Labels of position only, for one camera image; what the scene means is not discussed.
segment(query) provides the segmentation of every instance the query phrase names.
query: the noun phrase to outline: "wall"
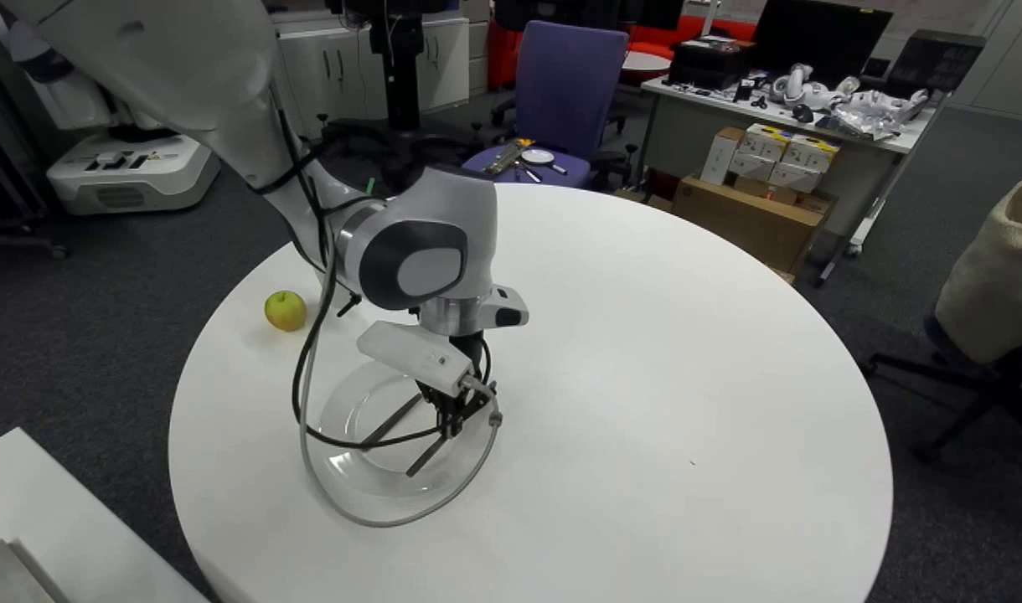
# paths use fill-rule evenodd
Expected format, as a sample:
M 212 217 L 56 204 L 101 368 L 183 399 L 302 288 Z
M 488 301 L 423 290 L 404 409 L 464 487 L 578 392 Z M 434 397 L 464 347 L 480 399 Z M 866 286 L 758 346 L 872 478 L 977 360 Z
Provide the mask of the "wall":
M 895 59 L 913 31 L 947 31 L 985 38 L 1008 0 L 834 0 L 864 9 L 890 9 L 890 25 L 874 58 Z M 722 0 L 719 16 L 758 21 L 768 0 Z M 708 0 L 687 0 L 687 14 L 708 14 Z

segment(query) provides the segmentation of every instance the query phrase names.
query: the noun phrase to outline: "desk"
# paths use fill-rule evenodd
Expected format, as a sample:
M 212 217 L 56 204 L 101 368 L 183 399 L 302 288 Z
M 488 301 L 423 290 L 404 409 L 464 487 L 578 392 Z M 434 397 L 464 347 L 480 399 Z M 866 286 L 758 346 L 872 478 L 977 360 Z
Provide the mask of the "desk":
M 24 430 L 0 439 L 0 539 L 21 539 L 68 600 L 204 600 Z
M 488 331 L 507 422 L 475 481 L 398 528 L 341 521 L 303 477 L 302 334 L 270 331 L 261 301 L 314 301 L 310 268 L 282 249 L 222 301 L 178 382 L 172 487 L 223 600 L 864 600 L 887 443 L 795 288 L 672 216 L 535 183 L 500 187 L 493 274 L 532 308 Z M 328 321 L 314 374 L 344 374 L 378 316 Z
M 822 182 L 822 191 L 834 198 L 834 207 L 806 250 L 806 261 L 818 268 L 834 261 L 834 256 L 844 249 L 844 242 L 859 230 L 861 221 L 879 217 L 895 179 L 900 174 L 900 163 L 913 153 L 913 143 L 928 127 L 928 122 L 921 116 L 912 122 L 900 136 L 861 142 L 818 123 L 798 123 L 792 110 L 776 105 L 735 105 L 722 89 L 700 95 L 683 83 L 662 83 L 662 78 L 645 79 L 642 89 L 653 95 L 653 110 L 642 136 L 639 169 L 666 174 L 700 174 L 709 151 L 709 136 L 719 127 L 747 127 L 752 122 L 831 136 L 841 143 L 841 156 Z

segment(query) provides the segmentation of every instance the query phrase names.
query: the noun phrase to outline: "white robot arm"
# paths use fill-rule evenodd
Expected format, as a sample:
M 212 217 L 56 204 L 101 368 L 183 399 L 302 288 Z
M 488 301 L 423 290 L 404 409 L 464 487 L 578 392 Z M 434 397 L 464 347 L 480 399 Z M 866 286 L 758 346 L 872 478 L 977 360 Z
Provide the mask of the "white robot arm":
M 383 308 L 413 308 L 434 334 L 524 324 L 497 288 L 497 191 L 425 170 L 371 201 L 303 169 L 270 95 L 273 31 L 259 0 L 4 0 L 78 70 L 161 123 L 204 142 L 289 221 L 297 250 Z

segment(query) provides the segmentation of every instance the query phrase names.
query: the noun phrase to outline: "gray carpet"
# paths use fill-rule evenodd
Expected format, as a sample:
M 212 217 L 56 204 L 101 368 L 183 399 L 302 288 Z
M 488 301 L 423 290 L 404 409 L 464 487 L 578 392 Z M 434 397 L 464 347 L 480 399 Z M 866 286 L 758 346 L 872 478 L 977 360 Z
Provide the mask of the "gray carpet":
M 488 105 L 434 122 L 468 123 Z M 639 130 L 636 114 L 610 146 L 639 142 Z M 1022 123 L 946 114 L 928 143 L 866 256 L 841 265 L 823 290 L 806 290 L 859 356 L 928 356 L 919 321 L 947 261 L 1022 174 Z M 53 234 L 75 245 L 71 261 L 0 250 L 0 433 L 24 424 L 204 585 L 172 509 L 172 397 L 204 318 L 289 234 L 232 174 L 188 216 L 68 221 Z M 879 387 L 898 499 L 872 600 L 1022 603 L 1022 433 L 997 416 L 921 467 L 909 448 L 960 401 L 928 397 L 938 401 Z

